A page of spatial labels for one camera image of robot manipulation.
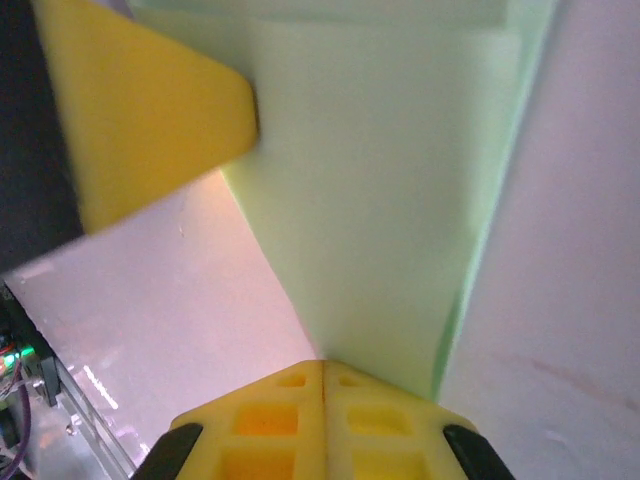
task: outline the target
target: rectangular cutout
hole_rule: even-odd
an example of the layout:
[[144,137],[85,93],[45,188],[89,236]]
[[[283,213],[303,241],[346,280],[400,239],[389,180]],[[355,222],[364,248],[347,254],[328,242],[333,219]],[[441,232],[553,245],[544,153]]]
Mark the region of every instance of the rectangular cutout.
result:
[[294,468],[293,450],[234,448],[222,454],[212,480],[293,480]]
[[419,453],[366,451],[353,455],[354,480],[430,480]]
[[411,429],[405,416],[390,407],[353,406],[349,408],[347,422],[358,435],[409,435]]
[[250,404],[240,407],[233,423],[237,435],[295,435],[298,409],[290,404]]
[[294,373],[278,380],[279,387],[304,387],[306,383],[307,377],[302,373]]

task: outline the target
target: black rubber pad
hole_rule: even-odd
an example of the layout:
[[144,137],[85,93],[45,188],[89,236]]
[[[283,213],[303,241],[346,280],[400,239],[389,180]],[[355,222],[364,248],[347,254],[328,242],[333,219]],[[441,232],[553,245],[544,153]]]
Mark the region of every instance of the black rubber pad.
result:
[[515,480],[482,435],[460,425],[448,425],[443,433],[469,480]]
[[82,235],[29,0],[0,2],[0,274]]
[[202,425],[188,423],[165,433],[153,446],[131,480],[175,480],[187,461]]

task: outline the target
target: white surface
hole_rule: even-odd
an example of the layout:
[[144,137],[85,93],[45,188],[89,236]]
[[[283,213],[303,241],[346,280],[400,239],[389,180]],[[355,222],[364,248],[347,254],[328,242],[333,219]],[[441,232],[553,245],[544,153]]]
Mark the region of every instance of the white surface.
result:
[[8,283],[136,462],[177,415],[314,358],[219,174]]
[[640,478],[640,4],[561,17],[443,404],[518,479]]
[[[567,6],[445,382],[519,480],[640,478],[639,25],[637,0]],[[13,278],[147,437],[311,356],[218,182]]]

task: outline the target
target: yellow 3d printed part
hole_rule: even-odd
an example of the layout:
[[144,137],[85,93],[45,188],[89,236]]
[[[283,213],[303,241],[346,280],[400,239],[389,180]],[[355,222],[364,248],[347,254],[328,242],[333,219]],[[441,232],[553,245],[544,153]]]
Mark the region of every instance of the yellow 3d printed part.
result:
[[469,421],[336,362],[299,363],[171,428],[134,480],[513,478]]
[[233,70],[86,0],[34,0],[88,233],[250,149]]

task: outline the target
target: green foam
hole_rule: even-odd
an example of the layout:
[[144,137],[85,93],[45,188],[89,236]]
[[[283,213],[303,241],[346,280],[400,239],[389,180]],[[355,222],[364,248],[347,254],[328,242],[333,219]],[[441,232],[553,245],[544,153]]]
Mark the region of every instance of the green foam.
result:
[[224,174],[316,348],[435,398],[556,0],[383,3],[132,7],[253,81]]

